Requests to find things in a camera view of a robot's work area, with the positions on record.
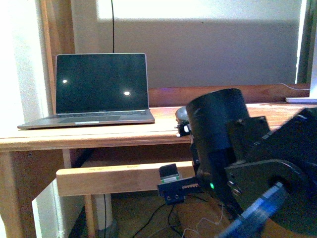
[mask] laptop trackpad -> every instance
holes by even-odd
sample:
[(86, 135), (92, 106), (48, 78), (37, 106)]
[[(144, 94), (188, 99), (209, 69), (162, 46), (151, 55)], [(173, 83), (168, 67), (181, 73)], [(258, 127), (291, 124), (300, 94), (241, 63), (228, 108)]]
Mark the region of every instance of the laptop trackpad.
[(84, 117), (84, 118), (67, 118), (59, 123), (76, 123), (76, 122), (93, 122), (93, 121), (113, 121), (119, 120), (120, 116), (104, 116), (104, 117)]

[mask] cable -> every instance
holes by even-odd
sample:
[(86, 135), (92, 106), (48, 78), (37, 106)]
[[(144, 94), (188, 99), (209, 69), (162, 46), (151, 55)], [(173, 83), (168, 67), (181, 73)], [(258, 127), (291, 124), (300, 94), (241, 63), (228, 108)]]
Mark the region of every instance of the cable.
[(205, 199), (203, 199), (203, 198), (201, 198), (201, 197), (199, 197), (199, 196), (195, 196), (195, 195), (192, 195), (192, 194), (188, 194), (187, 196), (194, 197), (194, 198), (199, 199), (199, 200), (202, 200), (202, 201), (204, 201), (204, 202), (208, 202), (207, 200), (205, 200)]
[(155, 213), (156, 213), (161, 207), (163, 207), (164, 205), (165, 205), (165, 203), (162, 204), (160, 207), (158, 207), (158, 208), (153, 212), (153, 214), (152, 214), (151, 217), (149, 218), (148, 222), (146, 222), (146, 224), (145, 224), (141, 229), (139, 229), (139, 230), (133, 235), (132, 238), (134, 238), (141, 230), (143, 230), (143, 229), (150, 223), (150, 221), (152, 220), (152, 218), (153, 218), (153, 216), (155, 215)]
[(114, 13), (113, 13), (113, 1), (111, 0), (112, 10), (112, 53), (114, 53)]
[(290, 86), (286, 85), (285, 83), (278, 83), (278, 84), (282, 84), (282, 85), (284, 85), (285, 87), (288, 87), (288, 88), (293, 89), (293, 90), (296, 90), (296, 91), (310, 91), (310, 89), (309, 89), (309, 88), (305, 88), (305, 89), (297, 89), (297, 88), (292, 88), (292, 87), (290, 87)]
[(161, 232), (161, 231), (163, 231), (163, 230), (165, 230), (165, 229), (167, 229), (167, 228), (174, 228), (174, 227), (177, 227), (177, 226), (180, 226), (181, 224), (177, 224), (177, 225), (169, 225), (169, 226), (166, 226), (166, 227), (163, 227), (163, 228), (161, 228), (161, 229), (159, 229), (158, 231), (156, 231), (156, 232), (154, 232), (154, 233), (152, 233), (152, 234), (150, 234), (149, 236), (148, 236), (148, 238), (151, 238), (152, 236), (154, 236), (155, 234), (157, 234), (157, 233), (159, 233), (159, 232)]
[(169, 226), (174, 232), (176, 232), (177, 234), (179, 234), (179, 235), (181, 236), (182, 233), (179, 232), (178, 230), (176, 230), (176, 229), (174, 228), (174, 226), (170, 223), (170, 215), (172, 214), (174, 208), (175, 208), (175, 205), (173, 205), (172, 209), (170, 210), (170, 212), (169, 212), (169, 214), (168, 214), (167, 223), (168, 223), (168, 226)]
[(216, 226), (219, 226), (219, 224), (220, 224), (220, 222), (222, 221), (222, 218), (223, 218), (223, 208), (224, 208), (224, 205), (222, 206), (222, 209), (221, 209), (221, 217), (220, 217), (220, 219), (219, 219), (218, 222), (213, 222), (213, 221), (207, 219), (206, 217), (203, 217), (203, 218), (201, 218), (200, 221), (197, 223), (197, 225), (196, 225), (196, 230), (192, 230), (192, 229), (186, 228), (186, 229), (184, 230), (184, 232), (183, 232), (182, 238), (185, 237), (185, 232), (186, 232), (186, 231), (192, 231), (192, 232), (195, 232), (196, 234), (199, 235), (198, 225), (199, 225), (202, 221), (204, 221), (204, 220), (206, 220), (206, 221), (208, 221), (208, 222), (210, 222), (210, 223), (212, 223), (212, 224), (214, 224), (214, 225), (216, 225)]
[(104, 194), (104, 202), (105, 202), (105, 231), (104, 238), (106, 238), (106, 229), (107, 229), (107, 213), (106, 213), (106, 195)]

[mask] bolt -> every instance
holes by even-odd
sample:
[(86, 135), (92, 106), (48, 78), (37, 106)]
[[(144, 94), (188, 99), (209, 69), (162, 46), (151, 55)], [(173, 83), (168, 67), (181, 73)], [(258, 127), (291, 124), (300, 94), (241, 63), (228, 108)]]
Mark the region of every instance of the bolt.
[(236, 188), (232, 190), (232, 193), (233, 193), (233, 195), (236, 195), (236, 196), (241, 195), (241, 191), (236, 189)]
[(242, 120), (242, 119), (237, 120), (237, 122), (238, 122), (240, 125), (245, 125), (245, 124), (246, 124), (246, 122), (245, 122), (244, 120)]
[(229, 187), (235, 187), (235, 183), (233, 181), (228, 181), (228, 186)]

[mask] black power cable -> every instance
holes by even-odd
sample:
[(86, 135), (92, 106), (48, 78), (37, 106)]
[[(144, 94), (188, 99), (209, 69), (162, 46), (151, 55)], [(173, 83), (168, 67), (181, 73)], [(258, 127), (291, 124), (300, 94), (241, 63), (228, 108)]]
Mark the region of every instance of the black power cable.
[(182, 234), (181, 232), (179, 232), (178, 230), (176, 230), (175, 227), (172, 226), (171, 223), (170, 223), (170, 216), (171, 216), (171, 214), (172, 214), (174, 208), (175, 208), (175, 205), (173, 205), (172, 209), (170, 210), (170, 212), (169, 212), (169, 214), (168, 214), (167, 222), (168, 222), (168, 225), (170, 226), (170, 228), (171, 228), (174, 232), (176, 232), (177, 234), (179, 234), (180, 236), (182, 236), (183, 234)]
[(111, 0), (111, 10), (112, 10), (112, 53), (114, 53), (114, 13), (113, 13), (112, 0)]
[(105, 202), (105, 232), (104, 238), (106, 238), (106, 229), (107, 229), (107, 212), (106, 212), (106, 195), (104, 194), (104, 202)]
[(152, 215), (151, 215), (151, 217), (149, 218), (148, 222), (146, 222), (146, 224), (145, 224), (141, 229), (139, 229), (139, 230), (133, 235), (132, 238), (134, 238), (141, 230), (143, 230), (143, 229), (151, 222), (151, 220), (152, 220), (153, 216), (155, 215), (155, 213), (156, 213), (161, 207), (163, 207), (164, 205), (165, 205), (165, 203), (162, 204), (160, 207), (158, 207), (158, 208), (152, 213)]

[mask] laptop keyboard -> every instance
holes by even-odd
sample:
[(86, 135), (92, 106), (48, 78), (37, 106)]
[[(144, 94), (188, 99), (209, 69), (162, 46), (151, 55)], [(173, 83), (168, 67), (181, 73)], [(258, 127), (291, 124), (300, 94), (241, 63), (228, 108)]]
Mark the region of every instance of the laptop keyboard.
[(102, 112), (102, 113), (75, 113), (53, 115), (48, 118), (82, 118), (82, 117), (102, 117), (102, 116), (125, 116), (125, 115), (145, 115), (146, 111), (131, 111), (131, 112)]

